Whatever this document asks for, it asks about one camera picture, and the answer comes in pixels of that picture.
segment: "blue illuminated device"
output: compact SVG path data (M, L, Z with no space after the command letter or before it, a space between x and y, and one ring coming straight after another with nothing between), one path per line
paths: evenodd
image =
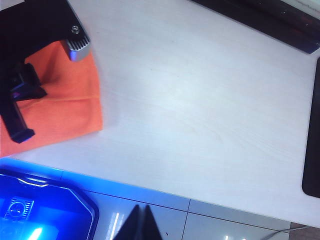
M0 240L93 240L99 210L80 189L0 169Z

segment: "tile floor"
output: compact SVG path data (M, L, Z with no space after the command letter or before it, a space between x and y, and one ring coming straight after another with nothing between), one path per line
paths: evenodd
M135 205L142 208L150 205L163 240L261 240L278 230L288 229L290 224L297 226L288 221L10 158L1 158L0 168L62 180L84 190L100 210L94 240L112 240ZM320 230L297 230L290 236L282 232L270 240L320 240Z

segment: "blue light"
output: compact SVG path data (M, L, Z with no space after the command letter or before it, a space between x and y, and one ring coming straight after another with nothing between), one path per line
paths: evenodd
M31 234L31 236L28 238L28 240L38 240L38 238L40 237L42 233L42 228L37 228L33 231L33 233Z

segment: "metal screw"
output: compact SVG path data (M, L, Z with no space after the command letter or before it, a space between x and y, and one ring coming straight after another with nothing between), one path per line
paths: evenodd
M72 28L71 28L71 32L73 34L78 34L80 33L80 28L77 26L77 25L74 25Z

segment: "white floor tile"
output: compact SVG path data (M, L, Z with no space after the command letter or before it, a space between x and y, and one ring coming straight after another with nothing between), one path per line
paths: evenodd
M140 205L141 208L146 206L144 203L118 197L88 191L85 193L97 204L100 210L100 218L94 240L111 240L111 236L117 234L136 204ZM155 205L151 205L150 208L163 240L181 240L187 213Z
M142 187L64 171L62 180L95 193L187 211L189 199Z
M188 213L183 240L261 240L275 231ZM272 240L288 240L282 232Z
M283 221L272 217L261 216L254 213L235 210L232 208L195 200L191 200L189 212L218 219L229 220L237 223L249 224L266 229L284 230L290 228L289 221Z

